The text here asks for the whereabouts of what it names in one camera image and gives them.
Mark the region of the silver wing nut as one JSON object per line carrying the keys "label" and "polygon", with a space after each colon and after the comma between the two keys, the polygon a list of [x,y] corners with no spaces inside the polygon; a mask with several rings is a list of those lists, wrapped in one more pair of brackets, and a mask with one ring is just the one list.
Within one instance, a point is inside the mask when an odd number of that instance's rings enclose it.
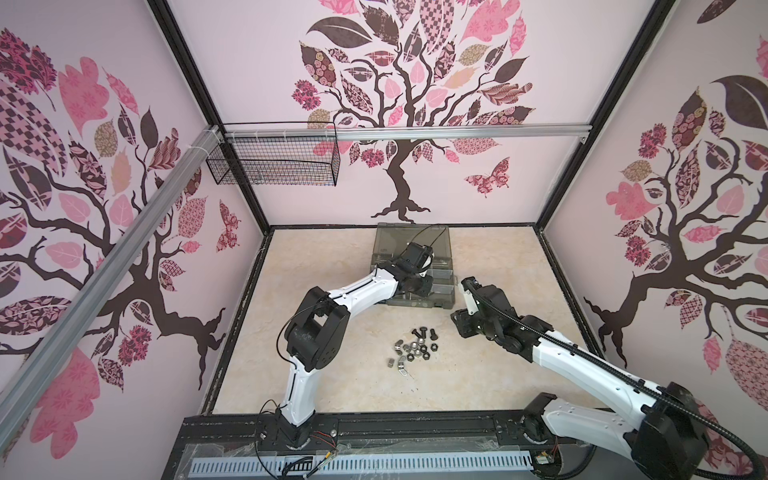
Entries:
{"label": "silver wing nut", "polygon": [[407,365],[406,357],[399,357],[398,359],[389,358],[387,360],[388,368],[395,369],[401,376],[405,378],[409,378],[410,373],[408,372],[406,365]]}

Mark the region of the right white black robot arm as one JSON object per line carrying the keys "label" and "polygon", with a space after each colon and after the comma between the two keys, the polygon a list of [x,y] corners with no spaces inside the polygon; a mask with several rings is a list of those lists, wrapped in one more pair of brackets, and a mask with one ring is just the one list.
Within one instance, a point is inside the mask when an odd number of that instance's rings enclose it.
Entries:
{"label": "right white black robot arm", "polygon": [[704,459],[706,428],[694,420],[696,402],[683,387],[662,387],[614,368],[551,324],[519,316],[505,293],[473,277],[461,282],[465,308],[451,315],[464,338],[482,335],[503,350],[569,380],[604,404],[575,405],[542,392],[524,409],[518,428],[540,445],[571,438],[633,461],[650,479],[690,479]]}

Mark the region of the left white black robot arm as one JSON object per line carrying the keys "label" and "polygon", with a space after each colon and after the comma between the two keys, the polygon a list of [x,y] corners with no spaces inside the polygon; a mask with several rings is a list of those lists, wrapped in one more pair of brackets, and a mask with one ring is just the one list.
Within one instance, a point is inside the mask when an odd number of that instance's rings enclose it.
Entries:
{"label": "left white black robot arm", "polygon": [[309,440],[316,415],[320,371],[335,359],[354,317],[399,293],[427,297],[433,278],[427,274],[433,248],[410,242],[391,260],[378,263],[362,279],[326,291],[307,291],[295,314],[286,322],[281,358],[290,365],[283,401],[277,407],[279,438],[299,449]]}

